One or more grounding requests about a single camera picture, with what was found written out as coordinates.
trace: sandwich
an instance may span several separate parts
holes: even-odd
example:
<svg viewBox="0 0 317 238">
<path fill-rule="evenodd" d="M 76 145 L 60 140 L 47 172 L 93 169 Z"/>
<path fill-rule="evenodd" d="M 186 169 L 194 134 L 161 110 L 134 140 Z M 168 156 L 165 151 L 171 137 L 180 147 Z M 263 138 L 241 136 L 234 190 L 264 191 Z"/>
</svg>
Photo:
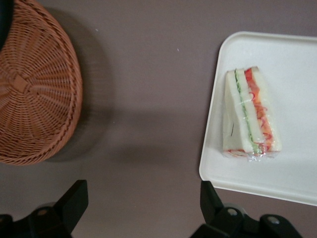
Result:
<svg viewBox="0 0 317 238">
<path fill-rule="evenodd" d="M 258 67 L 226 73 L 224 153 L 256 158 L 281 151 L 267 91 Z"/>
</svg>

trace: black bracket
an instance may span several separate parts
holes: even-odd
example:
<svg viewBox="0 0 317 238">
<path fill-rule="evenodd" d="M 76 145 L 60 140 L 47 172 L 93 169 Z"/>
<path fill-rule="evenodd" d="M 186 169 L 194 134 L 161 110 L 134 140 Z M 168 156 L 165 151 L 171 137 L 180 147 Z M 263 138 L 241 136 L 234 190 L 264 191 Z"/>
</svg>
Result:
<svg viewBox="0 0 317 238">
<path fill-rule="evenodd" d="M 200 205 L 206 224 L 191 238 L 302 238 L 281 216 L 267 214 L 256 221 L 235 207 L 225 207 L 209 181 L 201 183 Z"/>
<path fill-rule="evenodd" d="M 41 207 L 14 222 L 0 215 L 1 238 L 71 238 L 88 206 L 87 181 L 78 180 L 53 207 Z"/>
</svg>

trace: green filling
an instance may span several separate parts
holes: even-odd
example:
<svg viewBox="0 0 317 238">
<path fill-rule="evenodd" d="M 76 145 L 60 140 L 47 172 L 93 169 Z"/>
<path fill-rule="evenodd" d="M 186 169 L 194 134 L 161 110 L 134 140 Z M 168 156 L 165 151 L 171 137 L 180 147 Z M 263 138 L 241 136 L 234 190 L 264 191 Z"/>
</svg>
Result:
<svg viewBox="0 0 317 238">
<path fill-rule="evenodd" d="M 241 101 L 244 117 L 245 117 L 246 122 L 247 122 L 248 136 L 249 136 L 249 140 L 251 141 L 251 144 L 252 144 L 252 147 L 253 147 L 253 152 L 255 154 L 261 154 L 262 151 L 259 148 L 259 145 L 254 142 L 254 139 L 253 139 L 253 136 L 252 136 L 252 133 L 251 133 L 251 127 L 250 127 L 250 122 L 249 122 L 249 118 L 248 118 L 248 114 L 247 114 L 247 109 L 246 109 L 246 106 L 245 106 L 245 104 L 243 102 L 243 99 L 242 99 L 242 96 L 241 96 L 241 86 L 240 86 L 240 83 L 239 83 L 239 80 L 238 80 L 237 70 L 234 70 L 234 77 L 236 79 L 237 89 L 238 89 L 238 92 L 239 92 L 239 96 L 240 96 L 240 101 Z"/>
</svg>

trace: brown wicker basket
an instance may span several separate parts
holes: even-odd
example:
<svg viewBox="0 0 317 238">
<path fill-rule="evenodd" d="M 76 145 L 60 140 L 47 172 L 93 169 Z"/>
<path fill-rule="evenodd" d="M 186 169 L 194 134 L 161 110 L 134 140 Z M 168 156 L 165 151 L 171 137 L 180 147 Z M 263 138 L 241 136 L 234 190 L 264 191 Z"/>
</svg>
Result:
<svg viewBox="0 0 317 238">
<path fill-rule="evenodd" d="M 15 0 L 0 53 L 0 162 L 27 165 L 59 151 L 81 110 L 82 78 L 71 41 L 34 0 Z"/>
</svg>

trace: red filling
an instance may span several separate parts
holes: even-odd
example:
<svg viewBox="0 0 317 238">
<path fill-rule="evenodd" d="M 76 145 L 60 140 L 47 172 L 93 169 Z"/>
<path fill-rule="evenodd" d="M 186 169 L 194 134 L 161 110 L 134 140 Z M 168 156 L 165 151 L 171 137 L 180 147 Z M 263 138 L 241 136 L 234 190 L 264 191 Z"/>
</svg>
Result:
<svg viewBox="0 0 317 238">
<path fill-rule="evenodd" d="M 273 144 L 273 135 L 272 135 L 271 127 L 269 126 L 269 123 L 265 114 L 265 112 L 267 111 L 267 108 L 263 107 L 261 104 L 260 89 L 257 86 L 257 83 L 255 82 L 254 76 L 252 74 L 252 68 L 247 69 L 244 72 L 244 74 L 246 76 L 248 86 L 251 89 L 250 93 L 253 94 L 252 101 L 256 109 L 258 123 L 261 127 L 261 131 L 265 138 L 265 143 L 263 145 L 264 150 L 270 151 L 270 148 L 272 147 L 272 144 Z"/>
</svg>

